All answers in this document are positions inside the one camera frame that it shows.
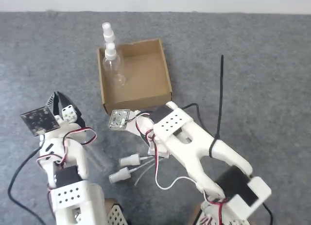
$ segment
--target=clear plastic bottle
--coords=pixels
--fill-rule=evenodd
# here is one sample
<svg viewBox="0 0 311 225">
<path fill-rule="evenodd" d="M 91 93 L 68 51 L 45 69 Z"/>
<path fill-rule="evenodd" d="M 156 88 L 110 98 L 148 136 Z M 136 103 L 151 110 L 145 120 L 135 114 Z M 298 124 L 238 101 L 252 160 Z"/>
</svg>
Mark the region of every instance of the clear plastic bottle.
<svg viewBox="0 0 311 225">
<path fill-rule="evenodd" d="M 124 76 L 124 68 L 122 58 L 117 54 L 116 45 L 107 43 L 105 49 L 105 57 L 103 59 L 105 75 L 111 85 L 122 87 L 125 85 L 126 78 Z"/>
</svg>

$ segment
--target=bottle cap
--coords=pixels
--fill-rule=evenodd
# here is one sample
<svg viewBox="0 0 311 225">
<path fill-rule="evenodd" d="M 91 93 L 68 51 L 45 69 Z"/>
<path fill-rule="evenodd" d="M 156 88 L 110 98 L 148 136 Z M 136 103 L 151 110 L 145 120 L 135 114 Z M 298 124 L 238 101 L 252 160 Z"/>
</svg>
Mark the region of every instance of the bottle cap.
<svg viewBox="0 0 311 225">
<path fill-rule="evenodd" d="M 114 60 L 117 57 L 116 45 L 114 43 L 106 44 L 105 58 L 107 60 Z"/>
<path fill-rule="evenodd" d="M 111 28 L 111 24 L 109 22 L 104 22 L 102 24 L 104 39 L 107 43 L 112 43 L 115 40 L 115 34 Z"/>
</svg>

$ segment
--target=black cable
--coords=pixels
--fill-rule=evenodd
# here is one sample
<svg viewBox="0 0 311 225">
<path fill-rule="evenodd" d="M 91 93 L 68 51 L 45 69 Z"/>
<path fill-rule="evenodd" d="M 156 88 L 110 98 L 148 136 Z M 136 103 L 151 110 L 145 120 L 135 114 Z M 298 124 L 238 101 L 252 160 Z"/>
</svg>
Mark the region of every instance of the black cable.
<svg viewBox="0 0 311 225">
<path fill-rule="evenodd" d="M 202 127 L 206 132 L 208 132 L 209 135 L 212 136 L 212 134 L 208 131 L 208 129 L 205 127 L 205 125 L 204 125 L 204 123 L 203 123 L 203 121 L 202 121 L 201 114 L 200 114 L 200 109 L 199 109 L 199 105 L 198 105 L 197 103 L 191 103 L 191 104 L 189 104 L 189 105 L 186 105 L 186 106 L 182 107 L 181 109 L 185 110 L 186 108 L 191 107 L 191 106 L 195 106 L 195 107 L 196 107 L 196 114 L 197 114 L 197 116 L 198 116 L 198 119 L 199 119 L 199 122 L 200 122 L 200 124 L 201 124 L 201 127 Z"/>
<path fill-rule="evenodd" d="M 218 112 L 218 122 L 217 122 L 217 131 L 214 137 L 213 142 L 209 147 L 209 157 L 212 158 L 212 149 L 215 142 L 220 138 L 220 124 L 222 121 L 222 112 L 223 112 L 223 93 L 224 93 L 224 55 L 221 56 L 220 60 L 220 95 L 219 95 L 219 112 Z"/>
<path fill-rule="evenodd" d="M 35 149 L 23 162 L 22 164 L 17 168 L 17 170 L 15 171 L 13 177 L 12 177 L 12 180 L 10 182 L 10 185 L 9 185 L 9 188 L 8 188 L 8 196 L 10 198 L 10 200 L 12 202 L 14 202 L 16 205 L 18 205 L 19 207 L 21 207 L 22 209 L 24 209 L 25 211 L 27 211 L 28 213 L 32 214 L 34 217 L 36 217 L 38 219 L 38 221 L 42 224 L 42 225 L 46 225 L 45 222 L 40 218 L 39 215 L 37 215 L 36 213 L 34 213 L 31 209 L 29 209 L 28 207 L 24 206 L 22 203 L 20 203 L 19 201 L 17 201 L 11 194 L 11 190 L 12 190 L 12 187 L 13 187 L 13 184 L 16 180 L 16 177 L 17 175 L 19 174 L 20 170 L 26 165 L 26 163 L 32 158 L 34 157 L 37 152 L 42 148 L 43 144 L 44 144 L 44 141 L 45 141 L 45 136 L 44 136 L 44 139 L 42 141 L 42 144 L 40 145 L 39 148 Z"/>
<path fill-rule="evenodd" d="M 271 212 L 271 210 L 267 207 L 265 203 L 263 203 L 263 207 L 268 211 L 270 215 L 270 225 L 273 225 L 273 213 Z"/>
</svg>

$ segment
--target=open cardboard box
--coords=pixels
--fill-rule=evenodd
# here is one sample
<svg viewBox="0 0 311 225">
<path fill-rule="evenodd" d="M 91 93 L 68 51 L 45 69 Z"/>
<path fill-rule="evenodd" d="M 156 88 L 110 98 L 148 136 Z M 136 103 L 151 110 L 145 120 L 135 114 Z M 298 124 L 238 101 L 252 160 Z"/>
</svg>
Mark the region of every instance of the open cardboard box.
<svg viewBox="0 0 311 225">
<path fill-rule="evenodd" d="M 124 58 L 126 84 L 114 87 L 105 77 L 104 48 L 98 49 L 98 67 L 103 106 L 114 109 L 143 109 L 172 100 L 172 86 L 160 39 L 150 39 L 118 47 Z"/>
</svg>

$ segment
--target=circuit board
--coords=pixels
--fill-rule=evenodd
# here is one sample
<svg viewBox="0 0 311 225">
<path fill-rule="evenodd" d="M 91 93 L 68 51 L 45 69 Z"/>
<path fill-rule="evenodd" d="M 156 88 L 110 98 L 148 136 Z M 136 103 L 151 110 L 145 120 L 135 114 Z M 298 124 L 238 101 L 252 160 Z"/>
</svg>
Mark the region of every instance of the circuit board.
<svg viewBox="0 0 311 225">
<path fill-rule="evenodd" d="M 47 106 L 20 115 L 34 136 L 58 129 L 60 126 Z"/>
<path fill-rule="evenodd" d="M 109 129 L 124 130 L 130 111 L 130 109 L 113 110 L 109 121 Z"/>
</svg>

